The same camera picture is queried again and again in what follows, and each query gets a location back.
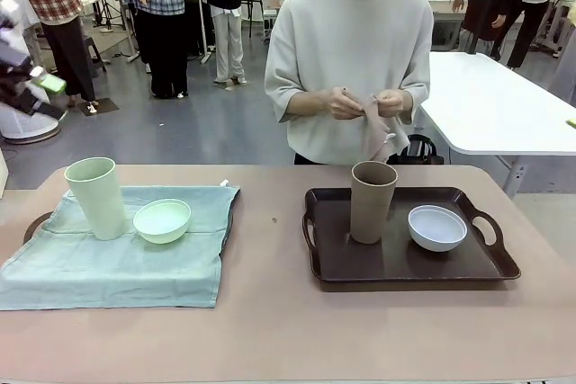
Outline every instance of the dark brown tray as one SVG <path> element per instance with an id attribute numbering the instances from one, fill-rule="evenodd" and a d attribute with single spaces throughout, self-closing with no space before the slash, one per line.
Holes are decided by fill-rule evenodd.
<path id="1" fill-rule="evenodd" d="M 520 269 L 504 247 L 498 223 L 477 210 L 458 189 L 397 188 L 382 242 L 375 245 L 361 245 L 349 238 L 350 189 L 312 189 L 305 200 L 302 228 L 310 249 L 312 272 L 323 282 L 323 289 L 334 290 L 339 284 L 380 282 L 382 286 L 376 290 L 388 290 L 382 282 L 426 282 L 423 289 L 433 290 L 441 289 L 434 288 L 440 282 L 494 283 L 520 276 Z M 456 249 L 429 252 L 412 240 L 408 214 L 425 204 L 444 207 L 463 218 L 468 235 Z M 488 245 L 482 232 L 473 225 L 476 218 L 486 219 L 492 226 L 496 235 L 493 245 Z M 464 285 L 459 283 L 456 289 L 467 289 Z"/>

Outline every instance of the hand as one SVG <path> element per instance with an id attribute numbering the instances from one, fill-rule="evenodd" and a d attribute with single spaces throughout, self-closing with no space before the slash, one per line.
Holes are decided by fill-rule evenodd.
<path id="1" fill-rule="evenodd" d="M 411 96 L 402 90 L 384 90 L 378 95 L 378 113 L 380 117 L 396 117 L 411 110 Z"/>
<path id="2" fill-rule="evenodd" d="M 452 12 L 457 13 L 464 9 L 464 0 L 452 0 Z"/>
<path id="3" fill-rule="evenodd" d="M 326 109 L 337 121 L 350 121 L 364 116 L 362 106 L 355 101 L 345 87 L 334 87 L 326 95 Z"/>
<path id="4" fill-rule="evenodd" d="M 499 14 L 498 17 L 496 17 L 496 20 L 492 22 L 492 29 L 498 29 L 499 27 L 502 27 L 505 22 L 506 22 L 506 15 Z"/>

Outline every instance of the light green bowl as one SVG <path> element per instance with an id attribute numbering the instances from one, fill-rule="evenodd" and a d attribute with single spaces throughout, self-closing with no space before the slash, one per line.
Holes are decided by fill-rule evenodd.
<path id="1" fill-rule="evenodd" d="M 180 200 L 158 200 L 147 204 L 134 215 L 138 234 L 150 243 L 163 245 L 184 235 L 190 225 L 190 207 Z"/>

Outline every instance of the small bowl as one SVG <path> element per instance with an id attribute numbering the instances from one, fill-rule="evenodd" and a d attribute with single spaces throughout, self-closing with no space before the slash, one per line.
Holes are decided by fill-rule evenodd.
<path id="1" fill-rule="evenodd" d="M 460 245 L 468 227 L 453 211 L 438 206 L 420 206 L 408 215 L 410 235 L 432 252 L 448 252 Z"/>
<path id="2" fill-rule="evenodd" d="M 180 200 L 152 201 L 134 215 L 138 234 L 150 243 L 163 245 L 184 235 L 190 225 L 190 207 Z"/>

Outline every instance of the light blue cloth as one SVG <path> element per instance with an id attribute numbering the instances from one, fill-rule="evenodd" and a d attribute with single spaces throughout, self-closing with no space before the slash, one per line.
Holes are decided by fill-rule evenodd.
<path id="1" fill-rule="evenodd" d="M 127 216 L 174 198 L 192 210 L 182 238 L 153 245 L 130 231 L 114 240 L 92 235 L 67 192 L 38 233 L 0 269 L 0 310 L 68 308 L 214 308 L 220 253 L 238 188 L 122 188 Z"/>

